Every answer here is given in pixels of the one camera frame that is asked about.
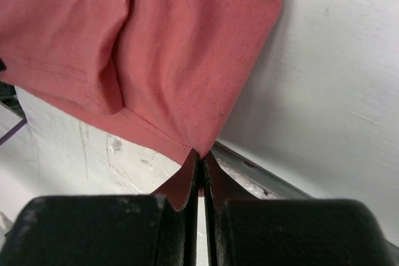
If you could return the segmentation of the pink t shirt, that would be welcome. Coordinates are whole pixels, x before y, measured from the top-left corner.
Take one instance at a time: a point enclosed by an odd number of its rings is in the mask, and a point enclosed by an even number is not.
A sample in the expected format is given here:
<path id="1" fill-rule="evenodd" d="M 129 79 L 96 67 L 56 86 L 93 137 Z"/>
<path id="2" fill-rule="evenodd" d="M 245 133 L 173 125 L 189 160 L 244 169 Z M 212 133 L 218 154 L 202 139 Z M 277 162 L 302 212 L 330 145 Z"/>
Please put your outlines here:
<path id="1" fill-rule="evenodd" d="M 1 80 L 183 163 L 211 149 L 281 5 L 1 0 Z"/>

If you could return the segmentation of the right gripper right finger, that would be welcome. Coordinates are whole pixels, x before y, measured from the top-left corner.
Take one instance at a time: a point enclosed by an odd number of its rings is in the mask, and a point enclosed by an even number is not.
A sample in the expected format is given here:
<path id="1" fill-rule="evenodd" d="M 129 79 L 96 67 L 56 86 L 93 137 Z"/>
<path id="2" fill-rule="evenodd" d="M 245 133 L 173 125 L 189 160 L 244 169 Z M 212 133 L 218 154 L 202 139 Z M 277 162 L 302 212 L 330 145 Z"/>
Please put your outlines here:
<path id="1" fill-rule="evenodd" d="M 378 222 L 348 199 L 258 199 L 202 162 L 211 265 L 393 265 Z"/>

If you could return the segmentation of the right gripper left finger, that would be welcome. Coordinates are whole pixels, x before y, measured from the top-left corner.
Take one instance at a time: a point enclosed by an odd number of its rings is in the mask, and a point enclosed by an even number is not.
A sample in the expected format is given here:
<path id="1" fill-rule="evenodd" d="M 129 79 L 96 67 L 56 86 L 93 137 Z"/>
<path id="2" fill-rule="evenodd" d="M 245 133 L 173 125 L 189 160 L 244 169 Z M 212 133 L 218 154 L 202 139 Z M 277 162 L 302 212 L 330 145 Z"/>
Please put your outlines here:
<path id="1" fill-rule="evenodd" d="M 44 196 L 19 213 L 2 265 L 194 265 L 198 154 L 150 194 Z"/>

